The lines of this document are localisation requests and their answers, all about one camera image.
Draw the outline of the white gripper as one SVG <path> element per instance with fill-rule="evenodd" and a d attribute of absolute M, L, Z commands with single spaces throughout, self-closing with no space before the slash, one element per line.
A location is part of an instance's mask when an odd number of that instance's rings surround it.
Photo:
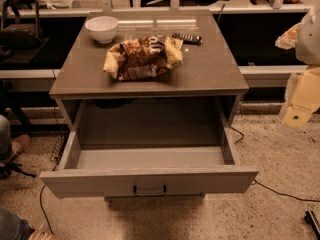
<path fill-rule="evenodd" d="M 300 128 L 320 107 L 320 67 L 309 65 L 301 74 L 292 73 L 287 82 L 285 104 L 281 108 L 282 122 Z"/>

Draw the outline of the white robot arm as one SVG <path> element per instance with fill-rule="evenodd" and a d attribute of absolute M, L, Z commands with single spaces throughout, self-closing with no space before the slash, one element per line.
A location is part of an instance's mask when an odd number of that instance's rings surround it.
<path fill-rule="evenodd" d="M 300 23 L 278 37 L 275 45 L 294 48 L 296 58 L 307 65 L 301 75 L 289 78 L 280 112 L 283 125 L 300 128 L 320 108 L 320 5 L 314 5 Z"/>

